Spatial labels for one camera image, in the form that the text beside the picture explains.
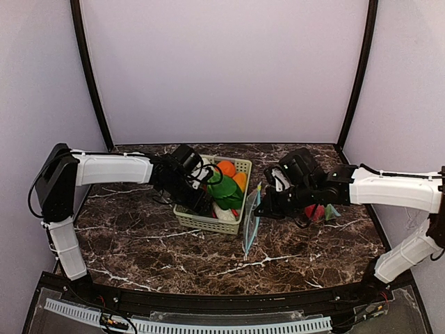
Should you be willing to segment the spare clear zip bag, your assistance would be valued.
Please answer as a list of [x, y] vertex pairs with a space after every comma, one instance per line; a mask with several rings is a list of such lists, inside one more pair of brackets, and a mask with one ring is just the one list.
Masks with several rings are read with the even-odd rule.
[[261, 202], [261, 186], [262, 182], [258, 183], [254, 190], [248, 194], [245, 202], [245, 216], [243, 221], [244, 260], [247, 260], [248, 258], [252, 244], [256, 239], [260, 223], [260, 218], [254, 215], [254, 211]]

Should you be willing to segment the beige perforated plastic basket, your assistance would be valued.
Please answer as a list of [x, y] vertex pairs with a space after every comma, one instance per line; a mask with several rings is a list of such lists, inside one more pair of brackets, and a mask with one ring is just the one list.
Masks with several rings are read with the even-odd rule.
[[182, 207], [181, 205], [175, 205], [173, 212], [176, 215], [179, 224], [186, 227], [201, 229], [201, 230], [208, 230], [213, 232], [219, 232], [219, 233], [225, 233], [225, 234], [237, 234], [238, 233], [238, 227], [239, 224], [243, 218], [243, 215], [245, 213], [245, 202], [247, 198], [247, 190], [248, 190], [248, 184], [250, 181], [251, 171], [252, 171], [252, 162], [246, 159], [235, 159], [235, 158], [227, 158], [227, 157], [218, 157], [218, 156], [211, 156], [211, 155], [205, 155], [203, 154], [201, 156], [206, 157], [213, 165], [217, 165], [220, 161], [228, 160], [232, 162], [236, 167], [236, 173], [246, 173], [248, 176], [248, 183], [245, 189], [244, 197], [243, 197], [243, 204], [240, 209], [236, 209], [239, 212], [239, 216], [236, 217], [236, 221], [234, 222], [228, 222], [228, 221], [221, 221], [216, 218], [216, 215], [213, 212], [213, 205], [211, 207], [211, 210], [208, 214], [205, 214], [203, 216], [199, 216], [192, 212], [191, 210]]

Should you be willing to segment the clear zip bag blue zipper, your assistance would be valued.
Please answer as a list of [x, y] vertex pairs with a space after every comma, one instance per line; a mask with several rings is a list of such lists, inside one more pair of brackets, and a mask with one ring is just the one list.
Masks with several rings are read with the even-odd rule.
[[341, 216], [331, 204], [310, 205], [304, 208], [304, 213], [310, 221], [329, 221]]

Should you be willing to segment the green toy vegetable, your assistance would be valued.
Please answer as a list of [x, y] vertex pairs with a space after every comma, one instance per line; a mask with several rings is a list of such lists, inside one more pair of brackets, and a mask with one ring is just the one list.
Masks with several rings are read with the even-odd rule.
[[326, 205], [324, 212], [325, 212], [325, 220], [326, 221], [332, 220], [337, 217], [337, 215], [336, 215], [337, 211], [335, 210], [335, 208], [332, 205]]

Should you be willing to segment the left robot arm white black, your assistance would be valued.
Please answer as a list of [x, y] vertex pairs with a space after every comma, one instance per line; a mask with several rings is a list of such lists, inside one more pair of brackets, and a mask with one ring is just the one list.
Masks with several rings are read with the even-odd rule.
[[166, 192], [173, 203], [203, 214], [211, 209], [212, 198], [201, 186], [211, 174], [201, 156], [186, 144], [156, 155], [76, 151], [58, 143], [29, 189], [28, 195], [36, 195], [40, 206], [39, 212], [30, 212], [41, 220], [63, 272], [76, 281], [88, 275], [74, 230], [76, 188], [117, 182], [148, 184]]

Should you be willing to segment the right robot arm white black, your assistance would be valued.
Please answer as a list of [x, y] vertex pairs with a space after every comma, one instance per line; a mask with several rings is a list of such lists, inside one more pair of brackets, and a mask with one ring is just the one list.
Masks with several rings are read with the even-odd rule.
[[444, 171], [426, 174], [340, 164], [326, 172], [306, 148], [294, 150], [264, 172], [266, 192], [256, 217], [293, 218], [310, 205], [389, 205], [418, 209], [427, 219], [392, 250], [372, 260], [362, 281], [385, 286], [434, 253], [444, 253]]

